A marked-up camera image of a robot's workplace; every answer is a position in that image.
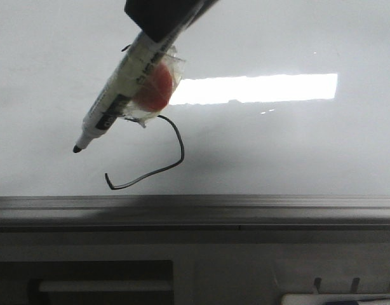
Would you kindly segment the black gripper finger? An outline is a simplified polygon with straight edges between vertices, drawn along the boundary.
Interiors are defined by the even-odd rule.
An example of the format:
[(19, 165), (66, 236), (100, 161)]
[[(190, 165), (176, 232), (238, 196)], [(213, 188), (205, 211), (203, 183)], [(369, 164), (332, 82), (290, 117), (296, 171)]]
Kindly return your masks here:
[(186, 29), (203, 1), (128, 0), (124, 12), (151, 40), (158, 43), (177, 29)]

